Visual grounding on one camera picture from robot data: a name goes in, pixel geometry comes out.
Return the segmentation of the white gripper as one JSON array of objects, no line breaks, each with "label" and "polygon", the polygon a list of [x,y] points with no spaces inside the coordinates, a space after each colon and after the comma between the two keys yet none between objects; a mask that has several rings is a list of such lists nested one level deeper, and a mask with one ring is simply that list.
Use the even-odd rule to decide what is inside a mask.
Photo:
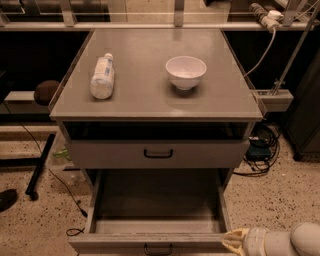
[{"label": "white gripper", "polygon": [[238,228],[222,236],[222,245],[237,256],[266,256],[266,228]]}]

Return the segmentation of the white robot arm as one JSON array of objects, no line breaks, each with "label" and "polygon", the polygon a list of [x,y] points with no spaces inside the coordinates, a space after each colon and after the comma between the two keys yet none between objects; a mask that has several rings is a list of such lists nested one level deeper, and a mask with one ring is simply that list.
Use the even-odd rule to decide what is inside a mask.
[{"label": "white robot arm", "polygon": [[222,245],[237,256],[320,256],[320,225],[303,222],[289,231],[239,228],[225,233]]}]

